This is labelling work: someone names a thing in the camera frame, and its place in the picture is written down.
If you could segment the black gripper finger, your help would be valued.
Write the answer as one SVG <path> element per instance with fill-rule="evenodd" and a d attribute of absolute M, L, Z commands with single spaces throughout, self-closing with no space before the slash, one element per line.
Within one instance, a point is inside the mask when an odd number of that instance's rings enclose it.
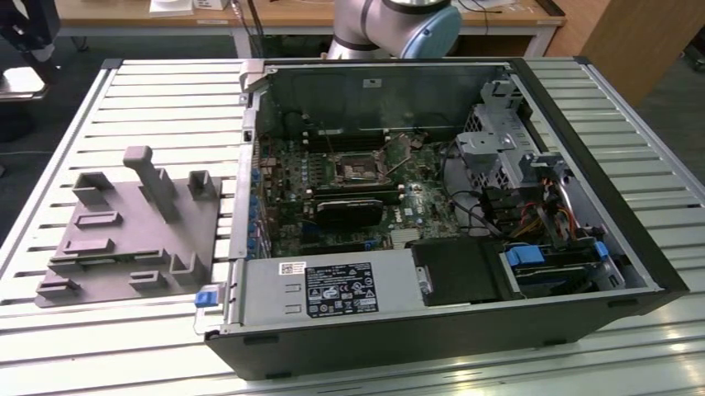
<path fill-rule="evenodd" d="M 41 39 L 32 35 L 21 35 L 17 51 L 27 65 L 35 70 L 39 78 L 47 85 L 57 82 L 60 69 L 53 62 L 55 38 Z"/>

